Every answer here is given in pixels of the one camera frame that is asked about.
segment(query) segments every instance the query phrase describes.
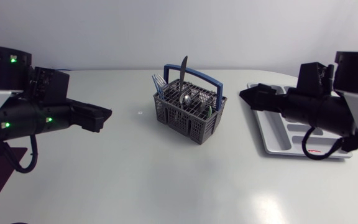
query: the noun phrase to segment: white table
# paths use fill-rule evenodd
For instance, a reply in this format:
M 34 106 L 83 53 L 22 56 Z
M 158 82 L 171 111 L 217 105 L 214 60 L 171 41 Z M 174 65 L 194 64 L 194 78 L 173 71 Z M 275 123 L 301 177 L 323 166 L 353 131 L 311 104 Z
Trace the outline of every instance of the white table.
M 270 156 L 239 97 L 248 82 L 296 78 L 202 72 L 224 83 L 228 100 L 201 146 L 156 120 L 150 76 L 162 70 L 70 72 L 68 97 L 113 115 L 100 133 L 73 126 L 39 134 L 37 167 L 13 173 L 0 193 L 0 223 L 358 223 L 358 151 L 346 160 Z

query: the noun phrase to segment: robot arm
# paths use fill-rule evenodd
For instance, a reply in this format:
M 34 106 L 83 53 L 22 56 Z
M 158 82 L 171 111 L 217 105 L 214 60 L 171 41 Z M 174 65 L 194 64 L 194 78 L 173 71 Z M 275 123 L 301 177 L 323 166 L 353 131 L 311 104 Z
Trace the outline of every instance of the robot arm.
M 342 136 L 325 155 L 317 156 L 306 150 L 306 142 L 313 131 L 303 140 L 303 152 L 311 159 L 325 159 L 341 148 L 351 151 L 358 148 L 358 52 L 338 52 L 333 83 L 334 66 L 320 63 L 301 65 L 298 84 L 287 94 L 276 95 L 275 90 L 259 84 L 243 90 L 240 96 L 252 110 L 281 113 L 284 118 L 321 128 Z M 332 96 L 332 86 L 339 96 Z
M 100 132 L 112 111 L 66 98 L 69 75 L 31 67 L 31 54 L 0 47 L 0 156 L 21 173 L 37 163 L 36 134 L 79 125 Z M 5 141 L 30 136 L 32 160 L 21 167 Z

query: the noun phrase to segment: white background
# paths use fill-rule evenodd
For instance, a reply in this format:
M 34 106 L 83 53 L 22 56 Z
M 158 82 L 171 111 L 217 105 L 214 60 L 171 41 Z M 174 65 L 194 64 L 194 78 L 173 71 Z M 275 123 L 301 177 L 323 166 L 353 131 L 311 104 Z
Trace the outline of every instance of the white background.
M 358 50 L 358 0 L 0 1 L 0 45 L 73 70 L 252 68 L 297 75 Z

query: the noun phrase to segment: gray plastic basket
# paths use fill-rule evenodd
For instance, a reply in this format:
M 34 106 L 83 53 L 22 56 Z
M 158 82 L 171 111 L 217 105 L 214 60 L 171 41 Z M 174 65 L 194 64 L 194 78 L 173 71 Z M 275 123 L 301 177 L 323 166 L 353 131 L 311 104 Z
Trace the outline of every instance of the gray plastic basket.
M 164 66 L 164 80 L 166 82 L 168 82 L 170 69 L 180 70 L 180 66 Z M 227 98 L 222 96 L 223 84 L 219 81 L 191 68 L 187 68 L 186 73 L 202 78 L 216 86 L 217 93 L 193 85 L 190 82 L 183 82 L 182 93 L 190 95 L 192 103 L 190 106 L 180 105 L 180 80 L 177 79 L 169 83 L 168 87 L 163 90 L 163 96 L 159 93 L 154 94 L 155 112 L 157 120 L 168 124 L 179 133 L 189 136 L 198 144 L 202 144 L 214 133 L 218 126 Z M 198 108 L 203 102 L 206 103 L 205 110 L 199 112 Z M 212 109 L 211 116 L 208 116 L 209 106 Z

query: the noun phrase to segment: cable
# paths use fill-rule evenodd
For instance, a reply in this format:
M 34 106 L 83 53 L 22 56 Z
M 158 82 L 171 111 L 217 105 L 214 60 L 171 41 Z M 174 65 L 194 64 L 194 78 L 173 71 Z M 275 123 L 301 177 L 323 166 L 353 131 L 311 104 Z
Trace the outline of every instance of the cable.
M 20 165 L 19 161 L 17 160 L 17 157 L 12 152 L 12 149 L 9 147 L 9 145 L 7 145 L 7 143 L 5 143 L 6 144 L 5 151 L 4 151 L 5 158 L 13 166 L 13 168 L 15 168 L 16 171 L 22 174 L 31 172 L 34 169 L 35 165 L 37 165 L 38 147 L 37 147 L 37 139 L 35 138 L 35 135 L 33 134 L 30 135 L 30 141 L 31 141 L 32 158 L 29 166 L 27 166 L 26 168 L 23 168 Z
M 314 160 L 322 160 L 322 159 L 326 159 L 328 158 L 332 153 L 334 153 L 335 151 L 337 151 L 340 147 L 342 147 L 343 145 L 343 140 L 344 138 L 339 138 L 338 140 L 336 140 L 336 142 L 333 144 L 332 148 L 324 155 L 314 155 L 310 152 L 308 152 L 308 150 L 306 149 L 306 142 L 308 141 L 310 134 L 314 131 L 315 127 L 311 127 L 308 132 L 306 132 L 303 140 L 302 140 L 302 150 L 303 153 L 305 153 L 305 155 L 307 157 L 309 157 L 310 159 L 314 159 Z

